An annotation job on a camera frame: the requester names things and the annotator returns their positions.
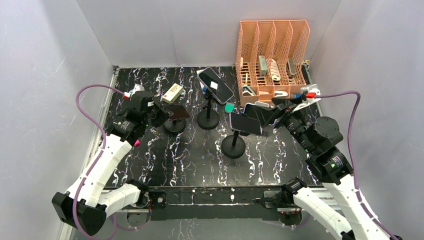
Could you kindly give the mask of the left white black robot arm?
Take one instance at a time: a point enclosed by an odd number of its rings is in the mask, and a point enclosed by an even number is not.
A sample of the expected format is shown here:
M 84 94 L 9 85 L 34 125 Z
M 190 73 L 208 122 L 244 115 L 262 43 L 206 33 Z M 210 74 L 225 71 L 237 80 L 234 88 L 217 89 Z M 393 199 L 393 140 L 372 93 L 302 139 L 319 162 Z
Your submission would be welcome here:
M 97 234 L 117 211 L 130 205 L 144 208 L 150 200 L 149 188 L 133 179 L 103 193 L 115 168 L 138 145 L 146 128 L 163 125 L 171 114 L 149 91 L 137 90 L 124 97 L 128 107 L 114 119 L 110 133 L 103 135 L 102 146 L 89 165 L 65 193 L 57 192 L 51 201 L 59 219 L 87 237 Z

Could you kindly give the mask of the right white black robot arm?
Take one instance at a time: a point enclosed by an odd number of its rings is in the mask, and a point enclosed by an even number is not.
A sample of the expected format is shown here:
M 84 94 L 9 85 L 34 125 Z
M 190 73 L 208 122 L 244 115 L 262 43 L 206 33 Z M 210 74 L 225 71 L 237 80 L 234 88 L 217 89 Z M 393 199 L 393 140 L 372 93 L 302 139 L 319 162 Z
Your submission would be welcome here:
M 379 221 L 355 181 L 353 164 L 337 148 L 343 140 L 337 121 L 328 116 L 307 122 L 299 99 L 283 99 L 279 105 L 253 105 L 250 112 L 263 125 L 285 127 L 308 153 L 306 164 L 338 205 L 333 209 L 299 178 L 281 186 L 279 192 L 265 192 L 256 203 L 265 207 L 298 207 L 308 212 L 337 240 L 397 240 Z

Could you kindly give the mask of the purple-edged phone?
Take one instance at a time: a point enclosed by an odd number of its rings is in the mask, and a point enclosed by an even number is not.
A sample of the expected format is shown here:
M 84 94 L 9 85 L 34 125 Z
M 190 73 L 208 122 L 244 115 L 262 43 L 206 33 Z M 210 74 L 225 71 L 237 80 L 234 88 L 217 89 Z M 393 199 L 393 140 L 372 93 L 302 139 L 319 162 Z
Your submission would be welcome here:
M 173 112 L 168 120 L 187 119 L 190 117 L 187 109 L 182 104 L 165 104 L 166 108 Z

